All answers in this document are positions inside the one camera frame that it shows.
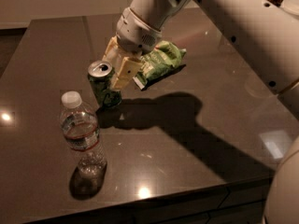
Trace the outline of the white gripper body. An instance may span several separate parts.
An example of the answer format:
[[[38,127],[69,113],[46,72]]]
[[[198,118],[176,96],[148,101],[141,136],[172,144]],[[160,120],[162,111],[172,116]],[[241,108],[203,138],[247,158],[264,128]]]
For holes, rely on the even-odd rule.
[[[117,22],[116,37],[124,50],[146,54],[161,40],[162,32],[144,23],[127,7]]]

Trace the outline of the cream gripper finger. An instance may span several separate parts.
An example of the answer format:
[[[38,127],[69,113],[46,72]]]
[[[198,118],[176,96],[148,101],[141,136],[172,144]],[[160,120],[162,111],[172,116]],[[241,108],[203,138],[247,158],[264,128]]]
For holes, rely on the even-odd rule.
[[[103,60],[107,62],[113,62],[118,57],[118,48],[119,46],[117,42],[117,37],[111,37],[108,42],[106,51],[104,52]]]
[[[120,91],[125,88],[131,79],[141,69],[142,62],[137,58],[124,57],[121,66],[115,70],[111,79],[110,88],[113,91]]]

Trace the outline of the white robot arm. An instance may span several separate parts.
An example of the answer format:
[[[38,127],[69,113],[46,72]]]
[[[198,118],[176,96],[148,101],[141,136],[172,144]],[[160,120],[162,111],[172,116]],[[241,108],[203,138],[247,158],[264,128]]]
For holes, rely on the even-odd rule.
[[[103,58],[116,68],[137,63],[162,37],[165,22],[188,0],[133,0]],[[267,0],[193,0],[282,104],[299,118],[299,20]]]

